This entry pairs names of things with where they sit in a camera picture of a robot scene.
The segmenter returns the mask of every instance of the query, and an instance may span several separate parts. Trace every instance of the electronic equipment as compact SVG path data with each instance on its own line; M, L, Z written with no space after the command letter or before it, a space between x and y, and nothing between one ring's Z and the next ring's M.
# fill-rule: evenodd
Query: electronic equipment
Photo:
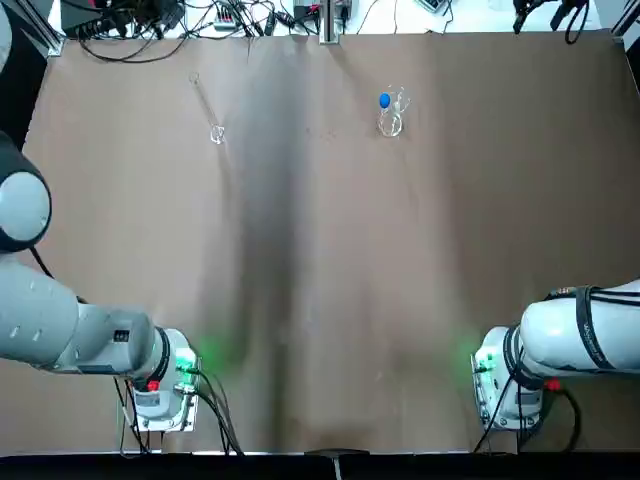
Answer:
M343 7L347 9L346 18L351 18L356 0L335 0L335 18L341 19ZM293 17L303 18L312 7L318 7L320 0L293 0Z
M184 16L184 4L178 0L64 0L60 2L60 23L69 38L86 39L117 30L127 35L127 25L135 32L151 30L158 38L174 28Z
M430 12L435 12L444 4L448 4L448 0L416 0L418 4Z

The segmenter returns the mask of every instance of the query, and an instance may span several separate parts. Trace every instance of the cable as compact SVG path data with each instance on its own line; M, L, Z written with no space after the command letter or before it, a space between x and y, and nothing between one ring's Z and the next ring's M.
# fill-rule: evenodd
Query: cable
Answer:
M393 34L395 35L396 33L398 33L398 0L396 0L396 3L393 4Z
M582 31L584 30L584 26L587 23L587 17L589 16L589 4L590 3L591 3L590 0L586 0L586 3L583 4L582 7L578 8L576 10L576 13L571 18L571 21L569 21L569 25L567 25L567 29L564 32L564 41L567 43L567 45L575 44L578 41L578 39L580 38L580 35L582 35ZM580 24L580 28L578 29L576 35L573 38L570 38L570 36L571 36L571 27L573 27L573 24L576 21L576 18L578 18L578 15L580 15L580 12L583 9L584 9L584 17L582 17L582 23Z
M519 429L518 429L518 434L516 436L516 452L520 453L520 450L522 449L522 441L524 439L524 434L526 432L526 427L523 428L523 420L524 418L522 417L522 385L520 385L518 383L518 415L519 415Z
M520 359L522 359L522 353L523 352L524 352L524 348L520 348L520 354L518 355L518 357ZM478 450L480 450L480 447L482 446L482 444L484 443L485 439L489 435L489 432L491 431L491 426L493 425L493 422L495 422L495 420L496 420L496 416L498 415L498 411L500 411L500 405L502 405L502 401L504 400L504 397L507 394L507 390L508 390L509 384L511 383L511 380L513 380L513 376L515 375L516 370L517 369L514 369L514 371L509 374L509 378L507 379L506 383L504 384L504 387L502 387L502 392L500 393L500 397L498 398L498 403L496 404L496 409L493 411L493 415L491 417L491 421L489 422L489 424L485 428L484 433L482 434L482 437L480 437L480 440L478 440L478 443L476 444L476 446L473 449L472 453L477 453Z
M216 415L216 418L218 419L218 427L220 428L220 431L221 431L223 447L224 447L225 436L226 436L227 441L229 441L231 448L236 452L236 454L244 455L244 452L240 449L240 446L232 438L232 434L229 431L229 426L223 421L222 415L220 414L220 410L218 409L218 406L214 403L213 400L211 400L207 395L203 394L201 391L196 390L196 395L198 395L198 397L200 397Z
M371 3L371 5L369 5L369 8L367 9L367 13L364 14L364 19L362 20L362 23L360 24L360 28L358 28L358 31L356 32L356 35L360 35L360 30L362 30L362 27L364 27L365 22L367 21L367 17L369 16L369 12L371 11L371 9L373 8L373 6L378 3L380 0L373 0L373 2Z
M209 378L207 378L207 376L200 370L196 370L195 373L204 379L209 389L209 392L213 397L213 404L216 407L214 412L216 412L216 416L218 417L218 427L220 429L220 436L222 439L223 448L225 448L225 453L228 453L228 447L231 446L231 448L233 448L236 453L242 454L242 449L240 448L240 444L236 436L235 428L233 426L233 422L231 421L231 412L229 410L229 399L227 397L227 393L224 390L224 387L222 386L222 382L220 382L220 379L217 376L213 375L213 378L216 381L216 384L218 385L218 388L220 389L220 392L222 394L222 398L220 398L217 392L215 391L215 389L213 388L213 386L211 385ZM222 407L223 416L220 415L220 410L217 408L218 406ZM226 439L228 440L227 446L225 446L225 436L227 437Z
M33 255L33 259L36 261L36 263L40 267L40 270L42 270L47 277L53 278L55 280L53 274L49 271L47 266L42 261L42 257L38 253L38 250L36 249L36 247L29 247L29 251L31 252L31 255Z
M29 251L31 252L31 255L33 255L33 259L36 261L36 263L40 267L40 270L42 270L42 272L47 277L49 277L52 280L55 280L56 278L53 276L51 271L45 265L44 261L42 260L42 257L40 256L40 253L38 252L36 247L35 246L29 247ZM87 303L87 301L84 298L80 297L80 296L76 296L76 299L78 300L78 303L82 303L82 304Z
M116 387L116 392L118 393L118 398L120 400L120 405L123 408L123 412L127 411L127 401L128 401L128 398L131 398L131 408L133 409L133 424L129 424L129 428L131 429L131 434L138 442L138 446L140 447L140 454L142 455L144 453L149 453L149 450L147 449L147 447L145 447L144 443L142 442L142 437L140 435L140 426L138 425L138 412L136 410L136 402L133 398L133 392L131 391L131 387L129 387L129 384L125 381L125 387L127 389L128 397L123 397L122 391L120 390L120 385L118 384L118 379L116 377L113 377L113 384ZM122 422L122 433L120 437L120 453L121 454L123 453L122 447L124 443L124 422L127 421L126 414L124 415L124 417L125 418L123 419L123 422Z
M98 53L95 53L94 51L92 51L86 45L85 41L80 40L79 43L80 43L80 46L82 47L82 49L85 52L87 52L89 55L91 55L94 58L97 58L98 60L102 60L104 62L109 62L109 63L127 63L127 64L138 64L139 65L139 64L153 63L153 62L157 62L157 61L160 61L160 60L165 60L165 59L171 57L172 55L174 55L178 50L180 50L180 48L182 48L184 43L190 38L190 35L194 31L197 31L197 29L199 28L200 24L204 21L204 19L208 15L208 13L216 5L217 5L217 2L213 2L211 5L209 5L209 7L207 8L207 11L204 13L204 15L202 15L202 17L200 17L200 20L198 20L198 22L196 23L194 28L192 30L189 30L189 31L184 33L184 38L178 43L178 45L173 50L171 50L169 53L166 53L164 55L160 55L158 57L146 58L146 59L143 59L143 60L134 60L133 59L133 57L139 55L141 52L143 52L144 50L146 50L146 48L149 47L153 37L149 38L141 48L139 48L135 52L133 52L133 53L131 53L129 55L126 55L124 57L107 57L105 55L101 55L101 54L98 54ZM217 39L227 38L228 36L231 36L236 32L237 32L237 30L229 33L229 35L226 35L224 37L217 38Z
M453 6L451 5L451 0L449 0L449 3L447 5L447 9L444 11L444 15L447 14L447 12L451 13L451 18L449 20L447 20L447 22L444 24L444 29L442 29L442 34L444 35L445 33L447 33L447 27L449 26L449 24L451 22L453 22Z

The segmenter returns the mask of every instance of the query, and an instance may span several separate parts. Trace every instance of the black strap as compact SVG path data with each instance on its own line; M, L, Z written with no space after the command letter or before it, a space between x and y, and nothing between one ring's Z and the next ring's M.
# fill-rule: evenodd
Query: black strap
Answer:
M544 379L537 377L527 368L522 359L521 350L516 353L513 349L514 344L518 349L520 345L520 326L509 327L502 342L502 355L510 378L528 390L542 388Z
M602 348L600 348L598 338L593 329L593 318L591 317L592 290L594 290L594 287L591 285L575 289L578 332L580 332L582 344L593 363L602 370L615 370L615 367L609 363Z

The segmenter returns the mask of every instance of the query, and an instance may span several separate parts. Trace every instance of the green light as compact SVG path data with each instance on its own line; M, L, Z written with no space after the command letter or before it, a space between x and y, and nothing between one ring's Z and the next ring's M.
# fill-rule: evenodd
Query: green light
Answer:
M176 368L188 370L196 368L196 354L190 348L176 348Z
M497 349L495 347L482 347L478 350L476 358L478 359L478 365L486 366L487 370L495 368L495 357Z

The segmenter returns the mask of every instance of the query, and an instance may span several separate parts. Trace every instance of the clear plastic object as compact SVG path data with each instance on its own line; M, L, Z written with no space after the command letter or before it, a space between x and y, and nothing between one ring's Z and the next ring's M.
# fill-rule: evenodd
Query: clear plastic object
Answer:
M211 128L211 141L217 145L220 145L222 142L224 142L224 127L218 124L216 114L213 112L213 108L211 108L211 104L207 100L207 95L202 89L200 74L198 72L191 73L191 75L189 75L189 81L191 82L191 85L193 85L193 88L196 91L196 96L198 97L198 100L200 100L202 110L207 117L207 122L209 123L209 127Z
M385 137L397 137L402 131L402 114L411 103L404 87L395 90L389 85L389 91L380 94L380 116L378 128Z

